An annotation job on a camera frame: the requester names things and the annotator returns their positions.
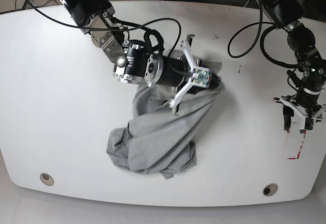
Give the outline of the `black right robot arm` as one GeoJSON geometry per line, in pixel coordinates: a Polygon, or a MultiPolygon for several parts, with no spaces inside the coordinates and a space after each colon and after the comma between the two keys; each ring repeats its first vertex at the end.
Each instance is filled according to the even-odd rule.
{"type": "Polygon", "coordinates": [[[90,34],[114,64],[114,76],[123,83],[176,89],[170,108],[186,93],[216,88],[221,80],[202,60],[191,54],[194,35],[187,35],[182,51],[164,54],[161,34],[144,25],[118,20],[109,0],[60,0],[77,27],[90,34]]]}

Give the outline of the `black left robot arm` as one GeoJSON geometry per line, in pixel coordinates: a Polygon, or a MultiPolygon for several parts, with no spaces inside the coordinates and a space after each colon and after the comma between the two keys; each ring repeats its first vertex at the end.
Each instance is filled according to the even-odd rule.
{"type": "Polygon", "coordinates": [[[290,130],[291,119],[300,119],[300,132],[312,131],[317,122],[322,121],[325,105],[317,103],[325,85],[325,60],[315,46],[315,36],[301,23],[304,10],[297,0],[258,0],[273,25],[261,35],[262,54],[273,64],[287,68],[287,80],[295,85],[296,93],[276,97],[274,100],[283,106],[284,129],[290,130]],[[275,29],[287,32],[287,42],[294,51],[297,63],[294,65],[277,61],[270,57],[264,48],[267,34],[275,29]]]}

